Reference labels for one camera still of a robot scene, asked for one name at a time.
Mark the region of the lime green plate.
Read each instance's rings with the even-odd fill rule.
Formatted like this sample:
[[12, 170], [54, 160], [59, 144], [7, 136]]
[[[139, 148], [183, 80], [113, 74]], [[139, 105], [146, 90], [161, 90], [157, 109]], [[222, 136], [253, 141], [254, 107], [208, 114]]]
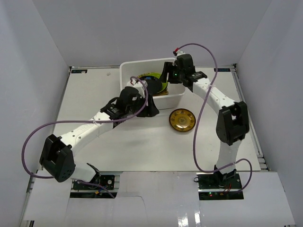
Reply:
[[[149, 73], [144, 73], [144, 74], [139, 75], [138, 78], [140, 78], [140, 77], [142, 77], [142, 76], [147, 76], [147, 75], [155, 76], [155, 77], [158, 78], [158, 79], [159, 79], [159, 77], [161, 76], [160, 73], [157, 73], [157, 72], [149, 72]], [[166, 83], [162, 83], [162, 89], [161, 89], [161, 91], [165, 90], [165, 89], [167, 88], [167, 85], [168, 85], [167, 82], [166, 82]]]

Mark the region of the black glossy bowl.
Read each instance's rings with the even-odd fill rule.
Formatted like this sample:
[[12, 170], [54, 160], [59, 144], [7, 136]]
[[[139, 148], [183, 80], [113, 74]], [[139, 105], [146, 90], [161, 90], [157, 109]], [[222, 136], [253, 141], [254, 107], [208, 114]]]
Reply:
[[140, 77], [140, 80], [145, 81], [147, 83], [147, 90], [148, 93], [151, 95], [159, 93], [162, 89], [162, 82], [155, 76], [142, 76]]

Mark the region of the fan-shaped bamboo woven tray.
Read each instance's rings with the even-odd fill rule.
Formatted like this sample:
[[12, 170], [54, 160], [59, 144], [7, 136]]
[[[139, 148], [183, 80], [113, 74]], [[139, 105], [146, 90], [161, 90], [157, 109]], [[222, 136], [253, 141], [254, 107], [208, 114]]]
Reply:
[[168, 95], [168, 94], [169, 94], [168, 90], [165, 89], [165, 90], [163, 90], [163, 91], [161, 91], [161, 92], [159, 92], [159, 93], [154, 94], [153, 97], [157, 97], [157, 96], [166, 96], [166, 95]]

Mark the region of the yellow patterned plate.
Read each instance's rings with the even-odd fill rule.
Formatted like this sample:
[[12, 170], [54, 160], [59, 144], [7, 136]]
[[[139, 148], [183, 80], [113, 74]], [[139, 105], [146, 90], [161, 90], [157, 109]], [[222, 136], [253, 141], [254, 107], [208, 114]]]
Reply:
[[179, 108], [170, 113], [169, 124], [178, 132], [189, 132], [196, 125], [196, 117], [190, 110]]

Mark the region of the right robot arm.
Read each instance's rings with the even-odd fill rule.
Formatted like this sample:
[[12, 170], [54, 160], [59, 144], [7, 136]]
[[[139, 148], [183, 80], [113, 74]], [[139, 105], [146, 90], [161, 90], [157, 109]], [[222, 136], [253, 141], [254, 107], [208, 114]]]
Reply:
[[236, 102], [213, 86], [213, 81], [201, 71], [196, 71], [190, 54], [179, 54], [173, 62], [164, 62], [161, 81], [182, 84], [203, 99], [217, 114], [216, 134], [220, 151], [214, 165], [214, 184], [226, 188], [236, 174], [236, 157], [242, 140], [250, 130], [245, 102]]

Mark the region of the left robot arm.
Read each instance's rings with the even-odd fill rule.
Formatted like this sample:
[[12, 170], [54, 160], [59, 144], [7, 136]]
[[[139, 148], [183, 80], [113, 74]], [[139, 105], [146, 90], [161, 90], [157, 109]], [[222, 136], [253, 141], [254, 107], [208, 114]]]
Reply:
[[76, 129], [59, 137], [48, 136], [39, 163], [59, 183], [68, 179], [80, 180], [89, 188], [99, 186], [101, 172], [90, 163], [74, 160], [90, 142], [114, 129], [127, 117], [154, 117], [159, 114], [152, 94], [143, 87], [125, 87], [118, 97], [112, 98], [95, 116]]

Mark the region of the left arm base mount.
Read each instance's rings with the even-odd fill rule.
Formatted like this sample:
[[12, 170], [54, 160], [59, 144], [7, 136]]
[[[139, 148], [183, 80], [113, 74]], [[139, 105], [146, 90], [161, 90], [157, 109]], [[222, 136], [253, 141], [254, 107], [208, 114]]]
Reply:
[[71, 187], [71, 198], [82, 199], [114, 199], [117, 195], [115, 175], [100, 175], [90, 183], [98, 186], [87, 185], [73, 181]]

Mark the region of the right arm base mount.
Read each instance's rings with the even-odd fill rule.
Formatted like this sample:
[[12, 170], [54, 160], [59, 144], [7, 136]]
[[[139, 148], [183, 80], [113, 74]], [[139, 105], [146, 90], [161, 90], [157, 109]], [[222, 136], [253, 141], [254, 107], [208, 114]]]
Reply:
[[197, 174], [193, 179], [198, 185], [200, 201], [243, 200], [243, 192], [239, 174], [220, 182], [213, 174]]

